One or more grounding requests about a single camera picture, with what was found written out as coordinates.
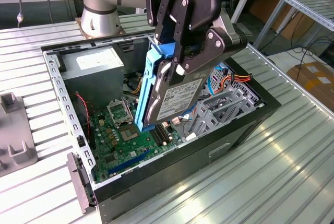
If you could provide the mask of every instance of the green circuit board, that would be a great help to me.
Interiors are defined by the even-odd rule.
[[[129,109],[132,115],[135,115],[136,108],[133,104],[129,104]],[[120,110],[119,113],[120,117],[124,116],[124,111]],[[168,151],[181,142],[173,126],[165,128],[159,125],[156,128],[160,133],[157,130],[141,133],[134,123],[125,123],[116,128],[108,110],[92,115],[90,120],[94,125],[92,131],[94,131],[95,136],[94,148],[90,144],[96,161],[93,172],[98,183]],[[168,141],[163,144],[160,139],[161,134],[168,137]],[[125,164],[126,167],[115,173],[110,173],[110,169],[119,168]]]

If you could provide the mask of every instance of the cardboard box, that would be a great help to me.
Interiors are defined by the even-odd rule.
[[[288,75],[296,80],[299,65],[292,67]],[[334,111],[334,74],[320,62],[301,65],[298,83],[310,94]]]

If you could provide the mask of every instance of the aluminum workbench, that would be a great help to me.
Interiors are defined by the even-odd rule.
[[[272,24],[286,4],[291,5],[292,8],[277,29],[277,33],[285,28],[296,11],[302,12],[317,22],[315,33],[304,42],[304,46],[307,46],[313,40],[322,27],[326,27],[328,30],[334,32],[334,0],[280,0],[257,37],[254,47],[259,48]]]
[[[145,16],[121,17],[127,32]],[[0,178],[0,223],[100,223],[83,216],[71,152],[40,46],[82,40],[75,22],[0,31],[0,92],[23,96],[39,161]],[[324,223],[334,218],[333,113],[252,46],[233,57],[282,107],[241,146],[114,223]]]

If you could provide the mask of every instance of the red wire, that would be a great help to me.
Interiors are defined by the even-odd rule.
[[[250,81],[251,77],[248,76],[246,78],[239,78],[239,77],[235,77],[234,76],[234,80],[237,81],[237,82],[247,82],[247,81]],[[223,81],[221,82],[221,89],[217,90],[216,92],[214,92],[215,94],[222,91],[224,89],[224,84],[225,84],[225,81],[226,80],[231,80],[231,75],[228,75],[226,76]]]
[[[87,124],[88,124],[88,139],[89,139],[89,129],[90,129],[90,126],[89,126],[89,115],[88,115],[87,104],[86,104],[85,100],[79,94],[76,93],[75,95],[80,98],[80,100],[83,102],[83,104],[85,106],[85,109],[86,109]]]

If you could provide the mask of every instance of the motherboard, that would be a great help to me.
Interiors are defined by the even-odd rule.
[[[118,173],[166,152],[182,142],[173,125],[164,122],[155,129],[141,133],[133,122],[118,119],[126,118],[130,112],[136,113],[136,105],[121,101],[114,109],[108,106],[105,111],[90,116],[94,134],[90,142],[96,166],[93,169],[95,181],[103,182]]]

